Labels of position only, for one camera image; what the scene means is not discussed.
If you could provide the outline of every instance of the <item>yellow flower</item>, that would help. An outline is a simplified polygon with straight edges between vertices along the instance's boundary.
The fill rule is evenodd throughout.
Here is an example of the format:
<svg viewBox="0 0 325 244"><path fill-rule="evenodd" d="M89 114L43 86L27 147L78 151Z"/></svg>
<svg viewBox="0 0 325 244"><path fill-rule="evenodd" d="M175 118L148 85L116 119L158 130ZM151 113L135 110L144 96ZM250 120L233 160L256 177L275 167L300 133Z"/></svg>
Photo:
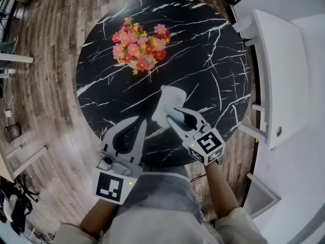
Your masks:
<svg viewBox="0 0 325 244"><path fill-rule="evenodd" d="M152 38L151 39L151 43L153 44L153 45L157 45L157 39L154 37L154 38Z"/></svg>
<svg viewBox="0 0 325 244"><path fill-rule="evenodd" d="M136 23L133 25L133 29L137 32L138 29L139 29L139 23L136 22Z"/></svg>

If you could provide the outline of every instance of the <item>round table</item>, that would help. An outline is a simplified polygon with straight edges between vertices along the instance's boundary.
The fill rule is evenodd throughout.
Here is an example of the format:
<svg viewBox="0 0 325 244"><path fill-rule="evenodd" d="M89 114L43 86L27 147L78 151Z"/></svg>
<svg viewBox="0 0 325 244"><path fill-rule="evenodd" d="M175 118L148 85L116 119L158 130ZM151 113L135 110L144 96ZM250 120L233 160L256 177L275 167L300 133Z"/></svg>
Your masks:
<svg viewBox="0 0 325 244"><path fill-rule="evenodd" d="M167 56L150 75L133 75L129 66L113 58L112 35L126 17L148 32L159 23L171 32ZM151 119L162 85L184 90L183 107L201 113L225 141L245 115L251 87L241 38L218 12L198 0L133 0L105 15L82 47L76 83L80 107L99 138L125 118L147 119L142 161L155 167L195 161L171 129Z"/></svg>

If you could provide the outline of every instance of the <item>pink flower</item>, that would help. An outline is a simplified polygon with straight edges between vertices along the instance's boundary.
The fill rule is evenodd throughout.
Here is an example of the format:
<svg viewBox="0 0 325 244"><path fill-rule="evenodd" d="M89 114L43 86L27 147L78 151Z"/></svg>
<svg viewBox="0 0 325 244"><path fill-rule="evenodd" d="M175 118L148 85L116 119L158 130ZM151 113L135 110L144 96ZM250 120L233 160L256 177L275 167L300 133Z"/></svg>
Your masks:
<svg viewBox="0 0 325 244"><path fill-rule="evenodd" d="M113 46L113 55L114 55L114 59L121 59L124 57L124 53L123 53L123 45L118 43L116 45Z"/></svg>
<svg viewBox="0 0 325 244"><path fill-rule="evenodd" d="M135 43L135 42L138 41L138 36L137 36L136 33L130 33L130 34L128 35L128 38L129 38L129 42L130 42L130 43Z"/></svg>
<svg viewBox="0 0 325 244"><path fill-rule="evenodd" d="M126 32L120 32L119 38L122 43L127 44L129 42L129 35Z"/></svg>
<svg viewBox="0 0 325 244"><path fill-rule="evenodd" d="M160 35L163 35L166 31L167 28L165 27L164 24L158 24L157 26L154 27L154 32Z"/></svg>
<svg viewBox="0 0 325 244"><path fill-rule="evenodd" d="M116 32L115 34L113 34L113 37L112 37L112 41L114 42L114 43L118 43L119 41L120 41L120 37L119 37L119 33L118 32Z"/></svg>
<svg viewBox="0 0 325 244"><path fill-rule="evenodd" d="M164 50L166 48L166 41L163 39L156 39L156 43L154 45L154 48L157 51Z"/></svg>
<svg viewBox="0 0 325 244"><path fill-rule="evenodd" d="M145 59L140 59L136 66L138 71L145 71L148 68L148 62Z"/></svg>
<svg viewBox="0 0 325 244"><path fill-rule="evenodd" d="M144 53L141 53L141 54L139 55L138 59L146 59L146 60L148 60L148 56L145 55Z"/></svg>
<svg viewBox="0 0 325 244"><path fill-rule="evenodd" d="M138 40L138 43L139 43L140 45L142 45L142 44L145 44L148 40L149 40L148 37L142 37L142 38L140 38L140 39Z"/></svg>
<svg viewBox="0 0 325 244"><path fill-rule="evenodd" d="M154 67L154 61L150 62L148 65L148 69L151 70Z"/></svg>
<svg viewBox="0 0 325 244"><path fill-rule="evenodd" d="M136 55L138 53L139 49L140 49L139 46L136 45L135 43L130 43L129 46L127 47L128 53L131 56Z"/></svg>
<svg viewBox="0 0 325 244"><path fill-rule="evenodd" d="M128 25L129 23L131 23L133 20L133 18L125 18L125 22L123 25Z"/></svg>

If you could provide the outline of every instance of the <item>artificial flower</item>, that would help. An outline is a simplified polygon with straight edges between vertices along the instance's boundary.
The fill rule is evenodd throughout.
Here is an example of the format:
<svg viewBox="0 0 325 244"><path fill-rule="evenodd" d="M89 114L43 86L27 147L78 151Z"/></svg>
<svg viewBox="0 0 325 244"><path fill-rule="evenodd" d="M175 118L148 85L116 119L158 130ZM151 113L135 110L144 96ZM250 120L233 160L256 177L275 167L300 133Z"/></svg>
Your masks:
<svg viewBox="0 0 325 244"><path fill-rule="evenodd" d="M154 67L155 63L154 61L151 61L148 65L148 70L151 70Z"/></svg>
<svg viewBox="0 0 325 244"><path fill-rule="evenodd" d="M121 59L124 56L123 53L123 45L122 44L116 44L113 46L113 55L114 59Z"/></svg>
<svg viewBox="0 0 325 244"><path fill-rule="evenodd" d="M132 56L130 55L130 54L128 54L128 53L126 53L126 54L124 54L124 58L123 58L123 60L125 61L125 63L130 63L131 62L131 60L132 60Z"/></svg>
<svg viewBox="0 0 325 244"><path fill-rule="evenodd" d="M164 50L166 48L166 41L163 39L156 39L156 43L154 45L154 48L157 51Z"/></svg>
<svg viewBox="0 0 325 244"><path fill-rule="evenodd" d="M148 37L141 37L139 40L138 40L138 43L140 45L142 44L145 44L147 41L149 41L149 38Z"/></svg>
<svg viewBox="0 0 325 244"><path fill-rule="evenodd" d="M170 39L171 33L167 30L164 34L155 35L157 39Z"/></svg>
<svg viewBox="0 0 325 244"><path fill-rule="evenodd" d="M149 45L146 47L146 53L147 53L147 54L152 54L154 51L155 51L155 48L154 48L153 45L150 45L150 44L149 44Z"/></svg>
<svg viewBox="0 0 325 244"><path fill-rule="evenodd" d="M128 27L128 26L124 28L124 31L125 31L127 34L134 33L133 28L132 28L132 27Z"/></svg>
<svg viewBox="0 0 325 244"><path fill-rule="evenodd" d="M135 43L138 41L138 36L136 33L130 33L128 35L128 38L129 38L130 43Z"/></svg>
<svg viewBox="0 0 325 244"><path fill-rule="evenodd" d="M113 34L112 41L113 41L114 43L118 43L118 42L120 41L120 37L119 37L119 36L120 36L120 35L119 35L118 32L116 32L115 34Z"/></svg>
<svg viewBox="0 0 325 244"><path fill-rule="evenodd" d="M133 25L133 29L137 32L139 30L139 24L138 23L135 23Z"/></svg>
<svg viewBox="0 0 325 244"><path fill-rule="evenodd" d="M164 24L158 24L157 26L154 27L154 32L160 35L163 35L166 31L167 28L165 27Z"/></svg>
<svg viewBox="0 0 325 244"><path fill-rule="evenodd" d="M139 23L132 23L132 18L125 18L120 31L113 34L112 41L114 59L119 64L128 64L133 69L133 75L139 71L151 73L159 60L166 57L164 50L169 43L171 33L163 24L154 28L154 35L143 31Z"/></svg>
<svg viewBox="0 0 325 244"><path fill-rule="evenodd" d="M128 25L129 23L131 23L133 19L126 17L126 18L124 18L124 20L125 20L125 22L123 25L125 26L125 25Z"/></svg>
<svg viewBox="0 0 325 244"><path fill-rule="evenodd" d="M137 70L138 71L145 71L148 68L148 61L145 59L138 60L137 63Z"/></svg>
<svg viewBox="0 0 325 244"><path fill-rule="evenodd" d="M164 59L166 57L167 52L165 50L162 51L156 51L154 54L155 59Z"/></svg>
<svg viewBox="0 0 325 244"><path fill-rule="evenodd" d="M139 51L139 46L135 43L130 43L127 47L127 51L130 55L135 56Z"/></svg>
<svg viewBox="0 0 325 244"><path fill-rule="evenodd" d="M151 44L156 45L157 44L157 38L153 37L150 39Z"/></svg>
<svg viewBox="0 0 325 244"><path fill-rule="evenodd" d="M126 44L129 42L129 36L128 36L128 34L126 32L121 32L120 33L120 41L122 43L126 43Z"/></svg>

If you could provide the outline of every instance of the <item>white cloth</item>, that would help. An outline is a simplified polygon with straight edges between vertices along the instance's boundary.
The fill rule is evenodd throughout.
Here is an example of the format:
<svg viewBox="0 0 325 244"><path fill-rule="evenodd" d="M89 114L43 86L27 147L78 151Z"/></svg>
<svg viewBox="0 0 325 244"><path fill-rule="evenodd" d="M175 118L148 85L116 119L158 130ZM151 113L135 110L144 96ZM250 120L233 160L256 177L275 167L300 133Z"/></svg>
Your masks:
<svg viewBox="0 0 325 244"><path fill-rule="evenodd" d="M17 199L18 196L14 194L10 196L10 200L7 197L5 197L4 199L4 213L6 215L7 220L10 222L12 222L11 214L14 211Z"/></svg>
<svg viewBox="0 0 325 244"><path fill-rule="evenodd" d="M267 243L243 208L211 225L201 225L185 211L134 207L117 216L97 242L79 228L62 224L54 244L257 244Z"/></svg>

